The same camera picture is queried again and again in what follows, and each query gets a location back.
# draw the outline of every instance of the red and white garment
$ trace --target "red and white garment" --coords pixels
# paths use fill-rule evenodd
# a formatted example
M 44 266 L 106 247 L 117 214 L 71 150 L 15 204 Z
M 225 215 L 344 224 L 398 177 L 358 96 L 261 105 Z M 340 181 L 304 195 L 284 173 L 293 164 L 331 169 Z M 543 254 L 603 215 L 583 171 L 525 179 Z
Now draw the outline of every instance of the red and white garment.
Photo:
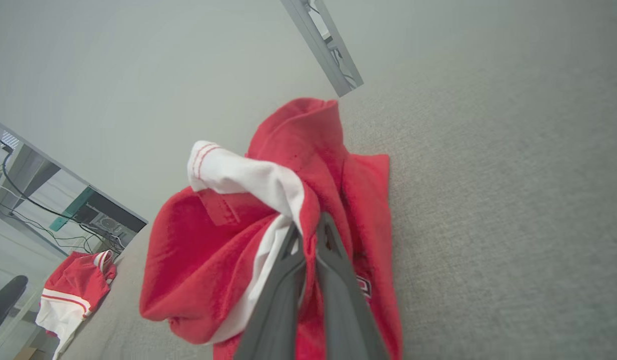
M 324 303 L 315 231 L 329 212 L 391 358 L 402 358 L 393 289 L 388 155 L 355 155 L 343 144 L 338 103 L 299 98 L 278 109 L 242 157 L 198 141 L 190 187 L 160 210 L 150 236 L 139 303 L 193 344 L 232 359 L 291 223 L 302 234 L 306 288 L 298 359 L 324 359 Z
M 74 251 L 44 284 L 35 323 L 59 338 L 57 359 L 82 321 L 98 309 L 116 274 L 110 250 L 91 255 Z

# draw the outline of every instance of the clothing logo patch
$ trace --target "clothing logo patch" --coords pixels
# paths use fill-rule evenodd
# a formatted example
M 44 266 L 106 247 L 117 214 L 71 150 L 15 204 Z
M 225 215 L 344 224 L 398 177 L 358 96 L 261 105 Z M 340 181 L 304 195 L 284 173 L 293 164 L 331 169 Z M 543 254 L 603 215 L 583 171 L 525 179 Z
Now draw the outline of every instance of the clothing logo patch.
M 371 298 L 371 281 L 368 281 L 359 275 L 356 275 L 355 278 L 357 278 L 357 284 L 359 285 L 359 289 L 361 289 L 361 292 L 364 294 L 365 297 L 370 299 Z

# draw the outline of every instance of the teal object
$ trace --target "teal object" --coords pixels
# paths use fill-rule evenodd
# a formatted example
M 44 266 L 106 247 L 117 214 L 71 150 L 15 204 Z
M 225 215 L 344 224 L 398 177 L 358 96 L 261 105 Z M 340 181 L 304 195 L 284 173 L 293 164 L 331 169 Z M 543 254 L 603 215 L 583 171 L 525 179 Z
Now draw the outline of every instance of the teal object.
M 82 191 L 81 194 L 79 194 L 79 196 L 75 200 L 73 200 L 73 202 L 70 203 L 66 210 L 62 212 L 62 215 L 66 217 L 75 216 L 75 214 L 77 214 L 77 212 L 82 207 L 84 207 L 84 205 L 86 205 L 87 201 L 89 201 L 89 198 L 91 198 L 91 195 L 93 195 L 94 192 L 96 191 L 93 189 L 93 187 L 88 186 L 86 189 L 84 189 L 84 191 Z M 59 231 L 62 226 L 64 226 L 64 224 L 68 222 L 69 219 L 58 216 L 57 219 L 55 219 L 55 221 L 53 221 L 53 223 L 51 223 L 48 228 L 53 231 Z

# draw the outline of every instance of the gray textured fabric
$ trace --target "gray textured fabric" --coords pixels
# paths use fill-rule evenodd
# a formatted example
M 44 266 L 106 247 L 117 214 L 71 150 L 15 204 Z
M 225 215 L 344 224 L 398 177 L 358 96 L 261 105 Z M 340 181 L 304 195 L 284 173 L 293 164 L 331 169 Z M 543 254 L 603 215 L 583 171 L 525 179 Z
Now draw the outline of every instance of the gray textured fabric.
M 406 359 L 617 359 L 617 1 L 528 11 L 340 101 L 391 156 Z M 65 360 L 210 359 L 139 315 L 147 231 Z

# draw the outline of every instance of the red fabric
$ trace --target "red fabric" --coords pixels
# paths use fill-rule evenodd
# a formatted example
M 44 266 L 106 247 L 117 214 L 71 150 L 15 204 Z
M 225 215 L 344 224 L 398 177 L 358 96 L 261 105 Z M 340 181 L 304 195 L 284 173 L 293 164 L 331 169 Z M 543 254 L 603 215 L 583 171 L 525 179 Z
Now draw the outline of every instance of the red fabric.
M 329 212 L 354 269 L 370 283 L 367 298 L 391 358 L 402 358 L 402 327 L 393 289 L 388 155 L 354 155 L 343 144 L 338 103 L 299 98 L 267 118 L 247 158 L 294 171 L 304 187 L 300 223 L 306 292 L 297 330 L 297 358 L 325 358 L 324 305 L 316 279 L 315 230 Z M 187 187 L 160 210 L 151 231 L 139 309 L 169 319 L 179 337 L 203 344 L 244 293 L 263 232 L 277 216 L 251 194 L 195 193 Z M 215 344 L 232 359 L 240 336 Z
M 115 278 L 117 267 L 110 255 L 102 257 L 103 271 L 93 264 L 95 255 L 74 251 L 60 264 L 44 284 L 44 289 L 80 297 L 91 305 L 94 312 L 102 298 L 110 291 L 107 280 Z

